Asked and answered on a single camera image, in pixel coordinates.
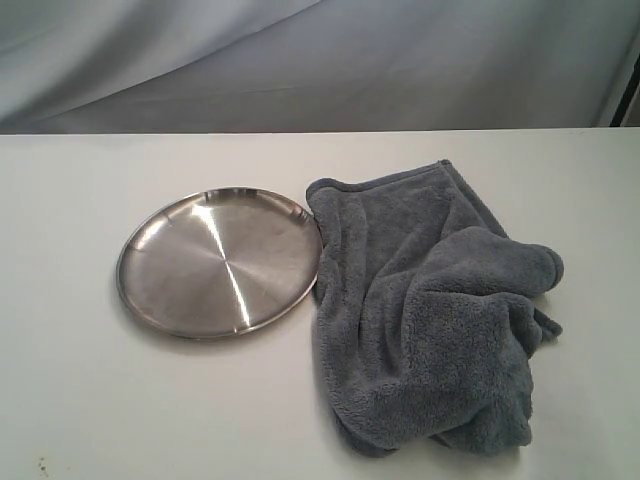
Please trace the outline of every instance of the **stainless steel plate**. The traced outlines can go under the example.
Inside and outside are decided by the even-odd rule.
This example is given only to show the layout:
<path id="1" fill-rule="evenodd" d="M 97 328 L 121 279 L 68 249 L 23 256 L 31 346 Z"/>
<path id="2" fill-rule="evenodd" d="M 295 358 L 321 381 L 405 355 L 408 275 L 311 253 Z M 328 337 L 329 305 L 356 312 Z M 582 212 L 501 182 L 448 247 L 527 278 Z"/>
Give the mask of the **stainless steel plate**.
<path id="1" fill-rule="evenodd" d="M 136 230 L 118 261 L 118 290 L 135 315 L 165 332 L 237 335 L 302 300 L 321 251 L 315 221 L 297 203 L 264 190 L 212 190 Z"/>

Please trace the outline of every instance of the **towel fold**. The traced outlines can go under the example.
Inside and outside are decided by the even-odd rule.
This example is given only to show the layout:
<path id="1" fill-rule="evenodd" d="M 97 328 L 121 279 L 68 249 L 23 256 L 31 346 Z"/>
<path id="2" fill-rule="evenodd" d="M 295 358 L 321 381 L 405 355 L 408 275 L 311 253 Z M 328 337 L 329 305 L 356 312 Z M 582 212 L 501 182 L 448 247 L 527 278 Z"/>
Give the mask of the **towel fold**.
<path id="1" fill-rule="evenodd" d="M 563 264 L 510 240 L 443 160 L 307 190 L 324 250 L 317 355 L 347 442 L 383 456 L 418 437 L 494 455 L 531 442 L 530 357 L 562 329 L 535 309 Z"/>

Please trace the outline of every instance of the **table surface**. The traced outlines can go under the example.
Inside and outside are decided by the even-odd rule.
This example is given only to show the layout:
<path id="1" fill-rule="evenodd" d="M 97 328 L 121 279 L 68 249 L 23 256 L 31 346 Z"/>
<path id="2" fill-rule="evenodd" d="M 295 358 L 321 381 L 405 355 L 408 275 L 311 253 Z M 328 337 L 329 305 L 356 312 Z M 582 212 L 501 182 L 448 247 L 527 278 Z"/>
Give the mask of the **table surface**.
<path id="1" fill-rule="evenodd" d="M 304 204 L 331 176 L 449 158 L 510 236 L 558 251 L 531 365 L 534 440 L 484 459 L 339 441 L 314 378 L 315 306 L 215 343 L 130 321 L 114 266 L 151 212 L 254 186 Z M 640 471 L 640 130 L 0 137 L 0 477 L 627 479 Z"/>

